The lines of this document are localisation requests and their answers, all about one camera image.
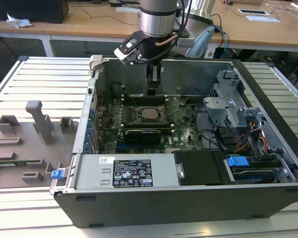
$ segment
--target computer case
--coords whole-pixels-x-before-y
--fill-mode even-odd
[[[67,0],[0,0],[0,21],[7,13],[18,19],[62,23],[69,12]]]

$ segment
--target power supply label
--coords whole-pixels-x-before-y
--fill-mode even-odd
[[[150,160],[115,160],[114,187],[152,187]]]

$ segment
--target circuit board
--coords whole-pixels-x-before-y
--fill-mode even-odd
[[[194,114],[195,104],[186,104],[180,98],[171,98],[160,106],[126,106],[118,99],[110,100],[110,103],[104,104],[97,113],[100,153],[152,154],[202,150],[203,144],[192,123]],[[125,143],[124,131],[144,127],[146,130],[161,131],[160,142],[153,145]]]

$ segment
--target white table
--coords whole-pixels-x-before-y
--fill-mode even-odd
[[[245,66],[298,135],[298,92],[274,68],[262,63]],[[67,115],[79,121],[89,78],[86,58],[30,57],[17,61],[0,85],[0,116],[16,115],[18,121],[32,121],[24,109],[26,102],[41,100],[43,113],[51,120]],[[250,94],[246,96],[254,104]],[[290,108],[295,117],[289,115]],[[34,236],[298,238],[298,203],[269,219],[78,229],[49,194],[48,187],[0,190],[0,237]]]

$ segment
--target blue latch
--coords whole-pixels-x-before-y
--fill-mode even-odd
[[[64,170],[53,170],[51,179],[64,179]]]
[[[248,160],[245,156],[231,156],[227,159],[230,167],[232,166],[249,166]]]

